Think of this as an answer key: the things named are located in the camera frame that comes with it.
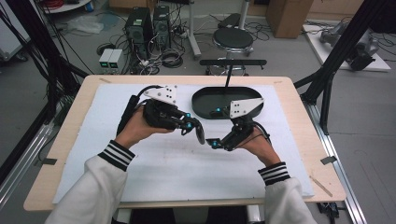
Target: wooden table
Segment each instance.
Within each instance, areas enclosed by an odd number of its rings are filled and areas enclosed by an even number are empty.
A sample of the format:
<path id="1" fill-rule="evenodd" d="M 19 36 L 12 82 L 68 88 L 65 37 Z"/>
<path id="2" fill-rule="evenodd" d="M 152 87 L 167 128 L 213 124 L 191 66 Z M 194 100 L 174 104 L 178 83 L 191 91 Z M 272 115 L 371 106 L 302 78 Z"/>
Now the wooden table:
<path id="1" fill-rule="evenodd" d="M 54 208 L 52 199 L 61 181 L 64 163 L 78 136 L 78 130 L 89 110 L 96 89 L 100 84 L 195 84 L 224 85 L 226 77 L 201 76 L 89 76 L 86 77 L 78 92 L 61 130 L 49 151 L 48 158 L 56 159 L 55 165 L 43 165 L 24 203 L 28 211 L 49 211 Z M 305 169 L 310 176 L 315 196 L 306 198 L 306 202 L 338 202 L 346 197 L 340 180 L 329 163 L 323 165 L 320 160 L 327 157 L 311 119 L 305 111 L 300 96 L 288 77 L 232 77 L 231 85 L 272 85 L 282 104 L 290 130 L 293 134 Z M 120 207 L 175 207 L 208 206 L 233 204 L 259 204 L 261 199 L 190 201 L 160 203 L 122 203 Z"/>

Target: hand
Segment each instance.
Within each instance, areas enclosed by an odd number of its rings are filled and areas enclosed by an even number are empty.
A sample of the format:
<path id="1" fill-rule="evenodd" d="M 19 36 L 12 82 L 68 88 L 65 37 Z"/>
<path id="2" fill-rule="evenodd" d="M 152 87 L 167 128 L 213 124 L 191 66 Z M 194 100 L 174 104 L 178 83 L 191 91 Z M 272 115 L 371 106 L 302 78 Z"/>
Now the hand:
<path id="1" fill-rule="evenodd" d="M 277 156 L 274 148 L 257 128 L 254 128 L 253 133 L 238 147 L 244 148 L 257 156 L 267 167 L 280 162 L 280 158 Z"/>
<path id="2" fill-rule="evenodd" d="M 173 130 L 154 128 L 149 126 L 143 118 L 143 105 L 129 119 L 122 132 L 114 139 L 123 147 L 130 148 L 140 140 L 150 137 L 154 133 L 171 133 Z"/>

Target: white mounting plate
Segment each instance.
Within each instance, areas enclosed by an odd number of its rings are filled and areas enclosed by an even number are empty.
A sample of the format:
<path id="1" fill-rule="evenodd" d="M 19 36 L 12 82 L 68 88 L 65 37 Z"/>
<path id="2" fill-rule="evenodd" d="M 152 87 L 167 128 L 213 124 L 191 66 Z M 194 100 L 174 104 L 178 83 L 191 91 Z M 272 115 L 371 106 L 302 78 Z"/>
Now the white mounting plate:
<path id="1" fill-rule="evenodd" d="M 176 104 L 177 86 L 165 86 L 159 89 L 150 89 L 144 94 L 154 100 L 159 100 L 169 105 Z"/>
<path id="2" fill-rule="evenodd" d="M 244 116 L 260 104 L 264 104 L 264 98 L 231 101 L 230 118 L 235 119 Z"/>

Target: stool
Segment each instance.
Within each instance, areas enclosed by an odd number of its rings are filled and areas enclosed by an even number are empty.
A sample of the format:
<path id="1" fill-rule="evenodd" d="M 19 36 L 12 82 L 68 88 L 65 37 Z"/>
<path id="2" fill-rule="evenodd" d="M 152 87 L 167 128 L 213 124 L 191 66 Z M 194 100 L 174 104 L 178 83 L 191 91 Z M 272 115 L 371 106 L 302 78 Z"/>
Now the stool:
<path id="1" fill-rule="evenodd" d="M 251 45 L 253 44 L 253 37 L 241 29 L 236 28 L 220 28 L 213 34 L 213 43 L 219 49 L 227 51 L 225 59 L 232 59 L 233 53 L 246 53 L 247 56 L 252 52 Z M 233 68 L 233 70 L 243 70 L 245 74 L 245 66 L 239 68 Z M 210 69 L 206 69 L 206 74 L 210 74 Z"/>

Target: striped cuff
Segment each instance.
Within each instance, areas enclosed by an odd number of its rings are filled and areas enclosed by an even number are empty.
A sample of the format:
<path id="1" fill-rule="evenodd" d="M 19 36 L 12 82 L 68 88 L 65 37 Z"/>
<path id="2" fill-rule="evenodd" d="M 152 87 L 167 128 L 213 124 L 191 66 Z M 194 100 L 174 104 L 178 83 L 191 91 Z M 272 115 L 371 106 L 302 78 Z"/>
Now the striped cuff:
<path id="1" fill-rule="evenodd" d="M 286 168 L 286 163 L 283 161 L 260 169 L 259 174 L 262 176 L 266 186 L 273 185 L 276 182 L 290 178 L 288 169 Z"/>
<path id="2" fill-rule="evenodd" d="M 105 150 L 99 153 L 98 156 L 121 170 L 126 171 L 129 163 L 134 158 L 134 153 L 114 140 L 111 140 Z"/>

